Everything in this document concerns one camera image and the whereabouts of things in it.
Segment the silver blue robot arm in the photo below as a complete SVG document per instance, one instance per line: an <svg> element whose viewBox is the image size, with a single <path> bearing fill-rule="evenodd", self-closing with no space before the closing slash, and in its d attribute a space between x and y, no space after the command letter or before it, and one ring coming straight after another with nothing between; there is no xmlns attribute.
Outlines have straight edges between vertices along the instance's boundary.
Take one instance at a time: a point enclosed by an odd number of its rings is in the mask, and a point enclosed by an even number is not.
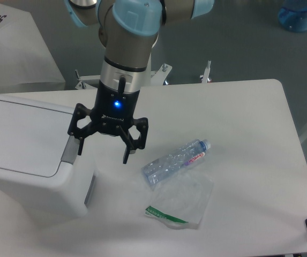
<svg viewBox="0 0 307 257"><path fill-rule="evenodd" d="M133 114L151 72L149 58L159 29L207 14L213 5L213 1L66 1L76 25L99 24L105 48L94 107L76 105L69 135L80 142L96 132L121 137L125 161L144 149L148 119L135 119Z"/></svg>

